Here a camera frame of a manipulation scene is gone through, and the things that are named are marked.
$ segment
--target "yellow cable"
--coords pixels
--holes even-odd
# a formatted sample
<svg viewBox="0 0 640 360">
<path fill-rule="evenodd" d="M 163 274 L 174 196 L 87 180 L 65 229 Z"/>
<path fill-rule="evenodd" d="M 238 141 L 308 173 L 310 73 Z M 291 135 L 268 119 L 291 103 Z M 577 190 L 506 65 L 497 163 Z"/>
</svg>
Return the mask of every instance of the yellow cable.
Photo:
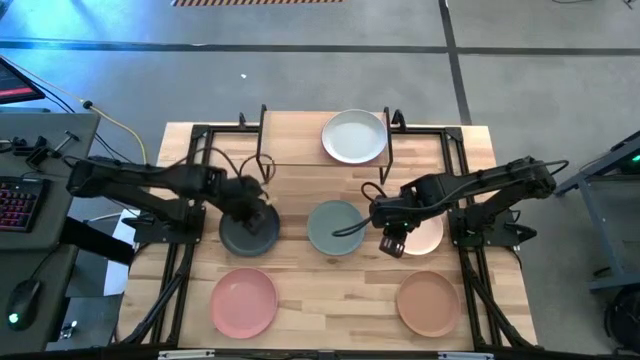
<svg viewBox="0 0 640 360">
<path fill-rule="evenodd" d="M 9 58 L 7 58 L 7 57 L 6 57 L 6 56 L 4 56 L 4 55 L 0 55 L 0 58 L 2 58 L 3 60 L 5 60 L 5 61 L 6 61 L 6 62 L 8 62 L 9 64 L 11 64 L 11 65 L 13 65 L 13 66 L 17 67 L 18 69 L 20 69 L 20 70 L 24 71 L 25 73 L 27 73 L 27 74 L 31 75 L 32 77 L 34 77 L 34 78 L 38 79 L 40 82 L 43 82 L 43 83 L 45 83 L 45 84 L 49 85 L 50 87 L 52 87 L 52 88 L 54 88 L 54 89 L 56 89 L 56 90 L 60 91 L 61 93 L 65 94 L 65 95 L 67 95 L 67 96 L 69 96 L 69 97 L 71 97 L 71 98 L 74 98 L 74 99 L 75 99 L 75 100 L 77 100 L 80 104 L 84 105 L 85 100 L 84 100 L 84 99 L 82 99 L 81 97 L 79 97 L 79 96 L 77 96 L 77 95 L 74 95 L 74 94 L 72 94 L 72 93 L 70 93 L 70 92 L 68 92 L 68 91 L 66 91 L 66 90 L 64 90 L 64 89 L 62 89 L 62 88 L 60 88 L 60 87 L 58 87 L 58 86 L 56 86 L 56 85 L 54 85 L 54 84 L 50 83 L 50 82 L 48 82 L 47 80 L 45 80 L 45 79 L 41 78 L 40 76 L 38 76 L 38 75 L 36 75 L 36 74 L 32 73 L 31 71 L 29 71 L 29 70 L 27 70 L 27 69 L 23 68 L 22 66 L 20 66 L 20 65 L 16 64 L 16 63 L 15 63 L 15 62 L 13 62 L 13 61 L 11 61 Z M 105 119 L 109 120 L 109 121 L 110 121 L 110 122 L 112 122 L 113 124 L 115 124 L 115 125 L 119 126 L 120 128 L 122 128 L 122 129 L 124 129 L 124 130 L 127 130 L 129 133 L 131 133 L 131 135 L 133 135 L 133 137 L 135 137 L 135 138 L 136 138 L 136 140 L 138 141 L 138 144 L 140 145 L 140 150 L 142 151 L 142 162 L 143 162 L 143 163 L 145 163 L 145 164 L 147 163 L 147 151 L 146 151 L 146 150 L 145 150 L 145 148 L 144 148 L 144 143 L 143 143 L 143 142 L 142 142 L 142 140 L 140 139 L 140 136 L 138 136 L 138 134 L 136 134 L 136 132 L 135 132 L 135 131 L 131 130 L 131 128 L 127 127 L 126 125 L 124 125 L 124 124 L 122 124 L 122 123 L 119 123 L 118 121 L 114 120 L 111 116 L 109 116 L 109 115 L 105 114 L 105 113 L 104 113 L 104 111 L 100 110 L 99 108 L 97 108 L 97 107 L 95 107 L 95 106 L 93 106 L 93 105 L 91 105 L 91 106 L 89 107 L 89 109 L 93 110 L 93 111 L 94 111 L 95 113 L 97 113 L 98 115 L 102 116 L 103 118 L 105 118 Z"/>
</svg>

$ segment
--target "computer mouse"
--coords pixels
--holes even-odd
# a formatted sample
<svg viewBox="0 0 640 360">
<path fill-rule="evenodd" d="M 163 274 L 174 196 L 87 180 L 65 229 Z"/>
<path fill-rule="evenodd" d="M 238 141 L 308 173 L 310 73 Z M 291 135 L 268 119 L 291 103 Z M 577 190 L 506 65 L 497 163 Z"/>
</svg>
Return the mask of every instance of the computer mouse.
<svg viewBox="0 0 640 360">
<path fill-rule="evenodd" d="M 38 295 L 42 284 L 36 279 L 19 283 L 9 295 L 7 304 L 7 324 L 14 331 L 31 326 L 38 312 Z"/>
</svg>

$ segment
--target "desk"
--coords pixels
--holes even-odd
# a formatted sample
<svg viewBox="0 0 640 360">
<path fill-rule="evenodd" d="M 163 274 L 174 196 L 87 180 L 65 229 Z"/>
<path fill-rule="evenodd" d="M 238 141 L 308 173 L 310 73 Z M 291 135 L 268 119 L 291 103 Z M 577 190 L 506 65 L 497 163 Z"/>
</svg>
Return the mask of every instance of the desk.
<svg viewBox="0 0 640 360">
<path fill-rule="evenodd" d="M 304 124 L 301 115 L 300 124 Z M 159 165 L 167 166 L 186 155 L 192 123 L 167 124 L 159 154 Z M 470 171 L 496 165 L 487 127 L 462 127 Z M 213 144 L 239 165 L 255 153 L 255 134 L 216 134 Z M 423 135 L 394 135 L 394 164 L 384 186 L 396 193 L 399 186 L 424 175 L 444 171 L 442 149 L 436 139 Z M 227 167 L 212 155 L 212 164 Z M 258 177 L 252 164 L 248 173 Z M 378 181 L 377 169 L 349 167 L 279 166 L 269 185 L 282 220 L 280 239 L 265 255 L 240 258 L 220 244 L 220 212 L 207 209 L 202 241 L 196 247 L 180 347 L 247 349 L 343 349 L 343 350 L 469 350 L 472 349 L 466 305 L 454 331 L 441 338 L 416 335 L 399 319 L 395 294 L 400 282 L 417 270 L 433 270 L 456 287 L 464 301 L 462 275 L 457 251 L 448 231 L 436 251 L 421 257 L 405 255 L 394 259 L 378 250 L 380 229 L 367 228 L 363 245 L 354 253 L 330 257 L 316 251 L 307 239 L 308 215 L 319 203 L 342 199 L 366 213 L 368 202 L 360 194 L 364 181 Z M 155 194 L 172 193 L 155 189 Z M 129 284 L 120 311 L 120 334 L 130 333 L 148 312 L 160 287 L 167 246 L 151 245 L 139 255 L 130 272 Z M 497 303 L 521 334 L 535 343 L 535 333 L 518 263 L 503 249 L 487 248 L 493 292 Z M 211 291 L 223 275 L 238 267 L 256 267 L 274 280 L 279 309 L 270 328 L 247 340 L 230 339 L 219 333 L 209 320 Z M 172 305 L 165 321 L 171 319 Z M 489 332 L 486 311 L 479 312 L 483 333 Z M 163 327 L 166 338 L 167 322 Z"/>
<path fill-rule="evenodd" d="M 80 142 L 68 145 L 63 149 L 64 153 L 85 157 L 89 153 L 98 121 L 99 117 L 92 114 L 0 114 L 0 137 L 18 136 L 32 144 L 38 135 L 42 135 L 55 146 L 65 138 L 64 131 L 69 130 L 80 137 Z M 31 171 L 24 159 L 10 153 L 0 154 L 0 172 L 2 175 L 20 176 Z M 46 160 L 42 168 L 47 173 L 63 176 L 70 172 L 59 160 Z M 48 253 L 48 248 L 58 242 L 71 206 L 71 195 L 65 189 L 66 178 L 47 178 L 52 181 L 52 186 L 33 231 L 29 234 L 0 233 L 2 314 L 7 306 L 9 293 L 19 282 L 31 275 Z M 25 244 L 29 244 L 30 250 L 24 250 L 27 247 Z M 41 351 L 45 348 L 52 331 L 55 331 L 54 326 L 58 320 L 60 305 L 77 251 L 75 246 L 62 245 L 40 269 L 38 279 L 42 281 L 43 288 L 39 298 L 38 314 L 29 329 L 12 331 L 7 327 L 5 320 L 0 321 L 0 354 Z"/>
</svg>

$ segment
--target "black desk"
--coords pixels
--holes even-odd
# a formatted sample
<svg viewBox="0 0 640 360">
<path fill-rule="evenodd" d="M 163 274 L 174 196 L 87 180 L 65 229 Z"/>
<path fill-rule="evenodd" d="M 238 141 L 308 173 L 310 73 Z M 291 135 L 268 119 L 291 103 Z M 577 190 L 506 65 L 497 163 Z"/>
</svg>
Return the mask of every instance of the black desk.
<svg viewBox="0 0 640 360">
<path fill-rule="evenodd" d="M 63 150 L 64 154 L 86 157 L 98 122 L 99 117 L 93 114 L 0 114 L 0 138 L 18 136 L 31 144 L 38 135 L 42 135 L 55 146 L 65 138 L 64 131 L 69 130 L 80 137 L 80 142 L 70 144 Z M 20 176 L 32 171 L 24 159 L 0 154 L 0 173 Z M 70 172 L 61 161 L 52 159 L 46 160 L 42 169 L 56 175 L 68 175 Z M 52 181 L 52 186 L 34 231 L 29 234 L 0 233 L 0 313 L 3 318 L 9 293 L 31 275 L 48 249 L 58 242 L 71 206 L 71 196 L 65 189 L 66 179 L 46 178 Z M 8 328 L 6 319 L 0 321 L 0 354 L 44 350 L 52 331 L 56 330 L 54 326 L 77 252 L 75 246 L 61 245 L 40 269 L 38 279 L 42 281 L 43 288 L 38 314 L 29 329 L 15 332 Z"/>
</svg>

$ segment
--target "white paper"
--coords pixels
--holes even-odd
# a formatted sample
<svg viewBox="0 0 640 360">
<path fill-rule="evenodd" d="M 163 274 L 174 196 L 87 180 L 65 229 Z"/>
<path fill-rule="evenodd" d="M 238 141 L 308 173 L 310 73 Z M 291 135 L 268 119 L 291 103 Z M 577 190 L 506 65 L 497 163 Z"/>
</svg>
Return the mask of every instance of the white paper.
<svg viewBox="0 0 640 360">
<path fill-rule="evenodd" d="M 132 213 L 139 215 L 139 210 L 132 210 Z M 120 214 L 118 225 L 113 231 L 113 237 L 124 241 L 133 247 L 133 237 L 136 230 L 122 223 L 122 219 L 133 218 L 133 214 L 124 210 Z M 107 263 L 107 275 L 104 279 L 104 296 L 122 294 L 127 287 L 127 279 L 129 278 L 129 267 L 115 261 Z"/>
</svg>

